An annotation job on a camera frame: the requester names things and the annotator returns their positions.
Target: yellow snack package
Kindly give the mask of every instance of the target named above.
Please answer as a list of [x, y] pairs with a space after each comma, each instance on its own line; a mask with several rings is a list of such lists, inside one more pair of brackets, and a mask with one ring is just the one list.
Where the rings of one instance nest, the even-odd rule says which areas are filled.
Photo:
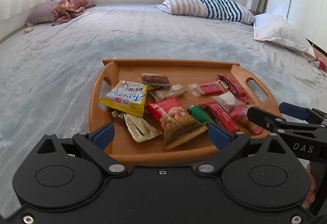
[[142, 117], [149, 85], [120, 80], [99, 102], [122, 112]]

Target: pink cloth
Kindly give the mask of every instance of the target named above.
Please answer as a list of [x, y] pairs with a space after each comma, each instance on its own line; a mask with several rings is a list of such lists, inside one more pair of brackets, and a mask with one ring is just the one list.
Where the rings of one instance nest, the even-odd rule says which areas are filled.
[[52, 12], [56, 16], [53, 26], [66, 23], [72, 18], [79, 17], [84, 14], [85, 8], [95, 6], [91, 0], [60, 0], [52, 8]]

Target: striped pillow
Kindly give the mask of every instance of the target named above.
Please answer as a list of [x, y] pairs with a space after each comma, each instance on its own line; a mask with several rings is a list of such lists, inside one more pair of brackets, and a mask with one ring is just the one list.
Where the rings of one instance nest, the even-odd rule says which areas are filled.
[[231, 0], [165, 0], [155, 7], [172, 15], [229, 20], [247, 25], [254, 22], [248, 9]]

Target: mattress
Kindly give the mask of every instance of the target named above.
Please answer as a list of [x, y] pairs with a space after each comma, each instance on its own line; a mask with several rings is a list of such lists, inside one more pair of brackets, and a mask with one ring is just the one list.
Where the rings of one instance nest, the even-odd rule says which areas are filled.
[[104, 58], [240, 62], [276, 100], [327, 111], [326, 74], [301, 54], [253, 39], [253, 27], [171, 16], [152, 4], [99, 5], [58, 26], [40, 24], [0, 44], [0, 214], [19, 208], [11, 180], [45, 133], [88, 128]]

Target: blue gripper pad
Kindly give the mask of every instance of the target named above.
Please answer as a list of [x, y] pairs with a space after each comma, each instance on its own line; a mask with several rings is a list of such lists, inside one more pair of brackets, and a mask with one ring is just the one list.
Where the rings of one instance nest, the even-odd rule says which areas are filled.
[[305, 108], [298, 107], [286, 102], [282, 102], [279, 105], [279, 111], [285, 115], [292, 116], [299, 120], [307, 120], [309, 118], [309, 113]]
[[218, 128], [214, 127], [212, 124], [208, 127], [208, 135], [210, 141], [215, 145], [218, 150], [222, 150], [224, 147], [231, 143], [231, 138], [220, 131]]
[[91, 142], [101, 150], [105, 150], [106, 147], [112, 142], [114, 136], [115, 126], [113, 123], [111, 123], [109, 126], [94, 135]]

